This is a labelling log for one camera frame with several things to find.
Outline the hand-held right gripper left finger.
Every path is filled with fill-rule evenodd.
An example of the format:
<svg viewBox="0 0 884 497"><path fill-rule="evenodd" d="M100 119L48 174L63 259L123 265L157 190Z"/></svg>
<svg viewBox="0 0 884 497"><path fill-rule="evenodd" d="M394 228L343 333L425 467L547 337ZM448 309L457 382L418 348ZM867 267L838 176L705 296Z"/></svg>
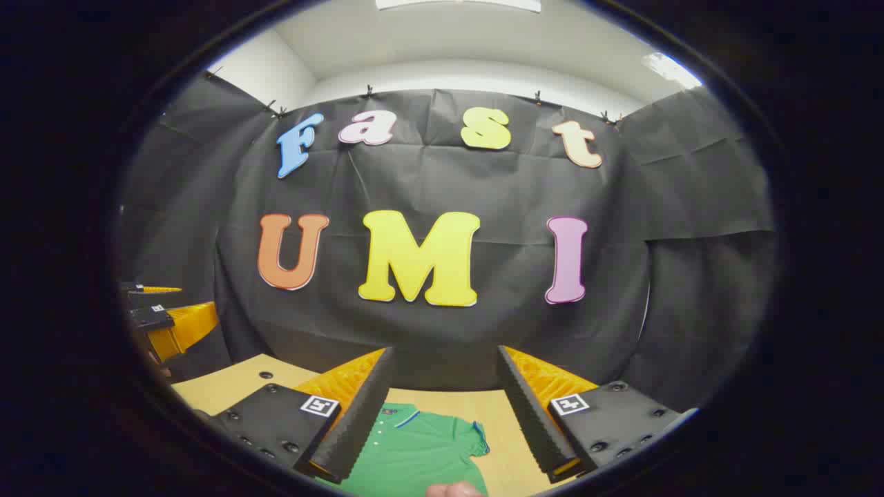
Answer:
<svg viewBox="0 0 884 497"><path fill-rule="evenodd" d="M372 434L394 369L394 347L384 347L300 386L266 382L217 414L195 414L271 465L341 483Z"/></svg>

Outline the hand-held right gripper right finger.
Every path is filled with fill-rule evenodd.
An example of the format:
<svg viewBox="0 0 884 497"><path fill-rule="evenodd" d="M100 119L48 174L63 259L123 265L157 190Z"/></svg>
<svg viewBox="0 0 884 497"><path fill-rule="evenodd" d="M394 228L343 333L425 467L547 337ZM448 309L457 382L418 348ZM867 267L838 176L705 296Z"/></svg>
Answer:
<svg viewBox="0 0 884 497"><path fill-rule="evenodd" d="M595 384L512 347L498 347L497 371L550 483L616 465L698 412L669 408L623 380Z"/></svg>

